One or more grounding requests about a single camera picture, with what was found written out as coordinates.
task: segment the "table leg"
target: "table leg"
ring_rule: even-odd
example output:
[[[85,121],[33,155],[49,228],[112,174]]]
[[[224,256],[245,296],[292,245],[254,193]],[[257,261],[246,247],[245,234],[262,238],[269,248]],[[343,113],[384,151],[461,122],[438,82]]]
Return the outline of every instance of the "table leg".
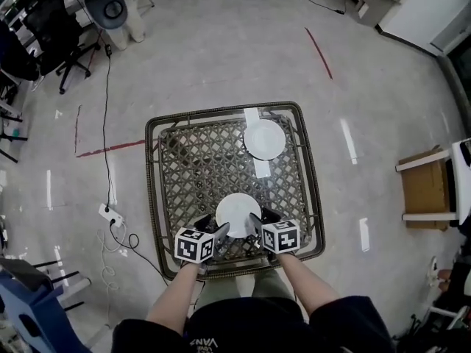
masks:
[[[405,213],[403,221],[452,221],[458,217],[456,213]]]
[[[396,171],[399,172],[402,170],[407,170],[408,168],[415,168],[417,166],[425,165],[426,163],[443,160],[444,158],[447,158],[449,156],[450,156],[450,151],[448,149],[444,151],[439,151],[438,153],[432,154],[427,157],[419,158],[418,160],[415,160],[415,161],[407,162],[402,165],[396,165]]]

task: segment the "cardboard box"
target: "cardboard box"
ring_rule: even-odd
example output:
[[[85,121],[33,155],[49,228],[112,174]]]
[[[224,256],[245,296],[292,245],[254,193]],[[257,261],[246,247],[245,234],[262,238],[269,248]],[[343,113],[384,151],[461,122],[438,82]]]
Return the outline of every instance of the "cardboard box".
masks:
[[[436,146],[430,151],[400,160],[399,165],[435,154],[441,150],[439,146]],[[400,174],[403,178],[405,213],[446,213],[450,211],[445,160],[410,168],[401,171]],[[412,229],[446,230],[449,224],[449,221],[406,221],[406,226]]]

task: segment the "forearm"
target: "forearm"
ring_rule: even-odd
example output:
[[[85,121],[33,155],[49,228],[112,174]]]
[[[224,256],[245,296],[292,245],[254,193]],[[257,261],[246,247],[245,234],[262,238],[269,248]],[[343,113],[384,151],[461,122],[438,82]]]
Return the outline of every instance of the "forearm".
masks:
[[[182,335],[198,270],[199,265],[193,263],[181,268],[175,279],[152,306],[146,320],[161,324]]]
[[[294,255],[280,254],[278,261],[309,315],[324,304],[340,298],[329,284],[302,264]]]

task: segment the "office chair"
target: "office chair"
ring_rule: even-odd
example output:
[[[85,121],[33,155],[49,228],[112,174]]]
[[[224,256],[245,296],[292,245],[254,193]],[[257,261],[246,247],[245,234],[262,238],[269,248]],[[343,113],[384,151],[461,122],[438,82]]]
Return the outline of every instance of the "office chair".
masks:
[[[33,0],[28,3],[26,13],[23,24],[36,37],[43,50],[39,58],[41,75],[48,74],[59,65],[56,75],[64,71],[59,86],[60,94],[65,93],[64,83],[74,65],[85,71],[85,77],[91,75],[90,70],[78,60],[91,49],[100,50],[100,45],[98,42],[85,48],[79,45],[83,28],[75,15],[67,13],[64,0]]]

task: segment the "blue chair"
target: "blue chair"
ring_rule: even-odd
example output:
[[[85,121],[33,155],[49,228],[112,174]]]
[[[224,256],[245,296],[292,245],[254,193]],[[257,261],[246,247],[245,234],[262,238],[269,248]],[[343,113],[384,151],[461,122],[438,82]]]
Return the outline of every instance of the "blue chair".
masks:
[[[0,272],[0,297],[7,317],[24,341],[40,353],[90,353],[57,300],[63,293],[62,285],[54,289],[45,274],[24,260],[5,260],[0,259],[4,269]],[[25,271],[15,276],[5,263],[14,264],[15,269],[26,268],[28,276]]]

